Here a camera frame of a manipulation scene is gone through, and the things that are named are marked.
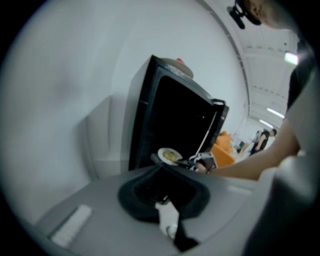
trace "white object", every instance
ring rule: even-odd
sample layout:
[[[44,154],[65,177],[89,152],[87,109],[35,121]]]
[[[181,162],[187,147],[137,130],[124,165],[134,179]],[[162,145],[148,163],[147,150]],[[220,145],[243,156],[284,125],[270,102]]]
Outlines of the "white object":
[[[80,205],[68,220],[52,235],[51,241],[62,248],[68,248],[80,229],[92,214],[87,205]]]
[[[261,120],[261,119],[259,120],[259,122],[262,123],[262,124],[264,124],[264,125],[266,125],[266,126],[269,126],[271,129],[273,129],[273,127],[274,127],[272,124],[270,124],[270,123],[268,123],[268,122],[266,122],[266,121],[263,121],[263,120]]]
[[[178,229],[179,212],[171,201],[166,204],[156,203],[155,208],[159,211],[159,227],[165,236],[172,239],[176,237]]]
[[[267,108],[266,108],[266,110],[268,110],[268,111],[269,111],[269,112],[271,112],[272,114],[277,115],[278,117],[281,117],[282,119],[284,119],[284,118],[285,118],[285,116],[284,116],[283,114],[281,114],[281,113],[279,113],[279,112],[277,112],[277,111],[273,110],[272,108],[267,107]]]
[[[171,166],[177,166],[178,164],[166,159],[164,157],[164,152],[172,152],[172,153],[174,153],[178,157],[178,160],[183,158],[182,155],[178,151],[176,151],[176,150],[174,150],[172,148],[169,148],[169,147],[160,148],[158,150],[158,157],[161,159],[161,161],[163,161],[164,163],[166,163],[168,165],[171,165]]]
[[[292,52],[288,52],[288,51],[284,55],[284,60],[288,63],[293,64],[293,65],[298,65],[298,63],[299,63],[298,55],[296,55]]]

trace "person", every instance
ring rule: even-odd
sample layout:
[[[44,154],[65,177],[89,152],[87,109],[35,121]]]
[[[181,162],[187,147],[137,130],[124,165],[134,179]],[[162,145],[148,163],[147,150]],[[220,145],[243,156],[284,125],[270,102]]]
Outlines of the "person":
[[[300,1],[290,0],[236,0],[236,3],[245,16],[249,17],[249,21],[255,20],[252,22],[255,25],[261,23],[273,29],[291,30],[298,35],[299,64],[290,77],[287,102],[287,109],[289,109],[306,85],[311,71],[316,68],[316,57],[319,57],[319,52],[318,48],[311,46],[319,45],[318,36],[313,29],[313,25],[317,24],[317,8]],[[288,10],[291,15],[287,15],[284,10]],[[255,153],[234,165],[214,169],[210,175],[258,180],[264,170],[277,167],[285,158],[296,156],[299,150],[298,140],[288,119],[285,118],[278,136],[268,149]],[[196,167],[198,172],[207,173],[203,165],[197,163]]]
[[[264,150],[268,143],[269,138],[275,137],[276,135],[277,135],[276,129],[272,129],[270,131],[264,130],[262,132],[257,131],[253,140],[250,143],[247,143],[243,146],[243,148],[240,151],[240,154],[242,154],[251,143],[253,143],[253,147],[250,150],[250,156]]]

